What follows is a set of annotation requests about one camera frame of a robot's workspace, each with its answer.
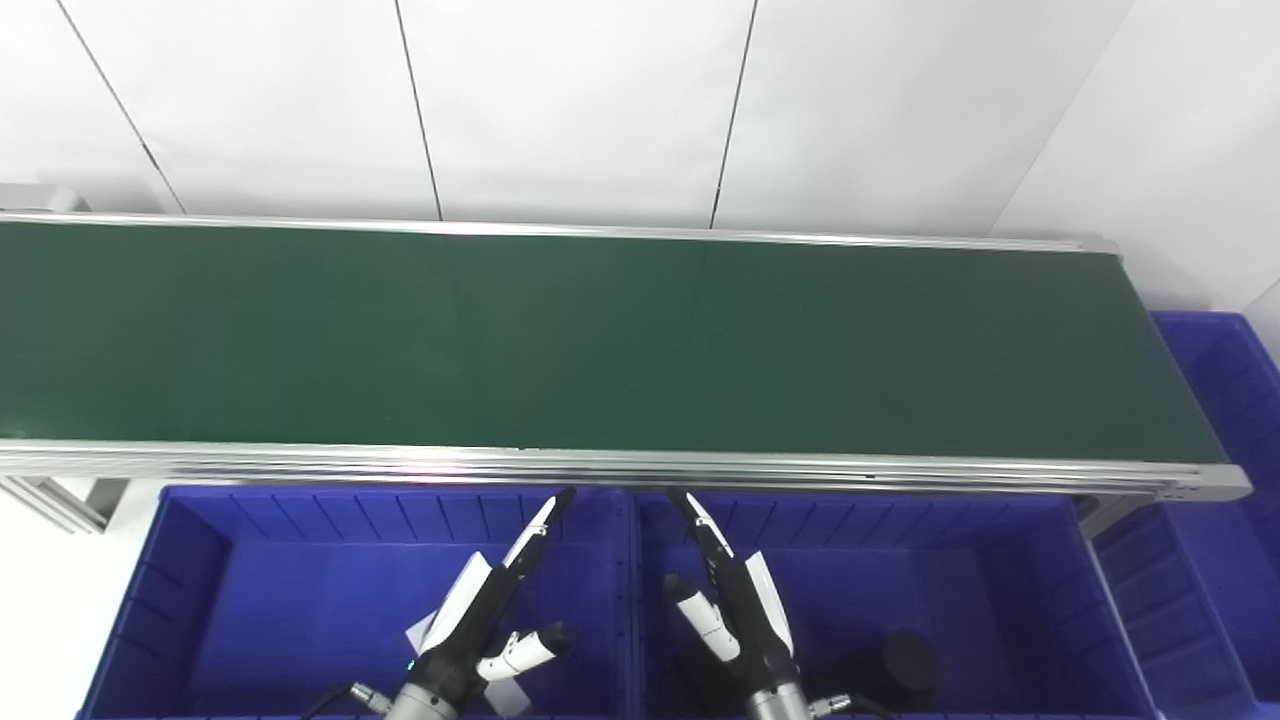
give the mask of blue plastic bin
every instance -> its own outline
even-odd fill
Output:
[[[1254,492],[1143,509],[1100,559],[1166,715],[1280,719],[1280,373],[1240,315],[1153,318]]]
[[[940,689],[905,717],[1149,717],[1102,579],[1060,497],[698,493],[735,552],[763,550],[801,671],[915,629]],[[698,548],[659,495],[636,498],[645,717],[696,715],[673,657],[694,633],[664,598]]]
[[[415,655],[404,630],[471,552],[499,562],[552,492],[168,488],[82,719],[297,717],[340,683],[394,693]],[[507,614],[508,629],[577,630],[522,678],[535,714],[634,715],[627,502],[580,491]]]

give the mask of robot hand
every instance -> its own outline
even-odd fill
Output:
[[[847,694],[813,703],[805,700],[800,688],[800,669],[794,657],[791,626],[764,555],[755,552],[740,560],[716,520],[692,495],[669,488],[667,497],[689,524],[690,534],[703,553],[707,580],[716,591],[719,605],[712,603],[680,573],[667,575],[667,597],[726,670],[746,688],[748,717],[813,720],[855,705],[867,707],[858,702],[863,698]],[[878,706],[870,710],[882,717],[888,716]]]
[[[538,564],[547,528],[573,501],[573,488],[550,497],[516,538],[502,565],[492,568],[479,552],[467,560],[440,609],[428,619],[410,669],[387,720],[454,720],[480,693],[500,715],[517,715],[529,700],[513,678],[563,655],[572,629],[553,623],[512,633],[494,643],[494,633],[521,580]]]

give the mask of black cable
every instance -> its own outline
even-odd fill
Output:
[[[312,720],[316,715],[324,712],[326,707],[347,697],[355,684],[356,683],[347,683],[346,685],[338,685],[337,688],[329,691],[321,696],[320,700],[315,701],[315,703],[308,707],[306,712],[298,715],[298,720]]]

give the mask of black cylindrical object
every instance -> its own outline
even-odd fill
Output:
[[[906,710],[937,688],[933,643],[915,630],[890,633],[855,656],[847,682],[852,689],[891,710]]]

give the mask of white wall panel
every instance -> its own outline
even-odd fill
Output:
[[[177,210],[54,0],[0,3],[0,182],[63,184],[95,210]]]
[[[1280,4],[1138,0],[995,227],[1117,241],[1148,305],[1280,274]]]
[[[749,0],[402,0],[444,218],[707,227]]]
[[[986,234],[1130,0],[760,0],[716,227]]]
[[[1271,357],[1280,365],[1280,277],[1257,300],[1244,309],[1249,324],[1267,346]]]
[[[393,0],[68,0],[191,213],[436,217]]]

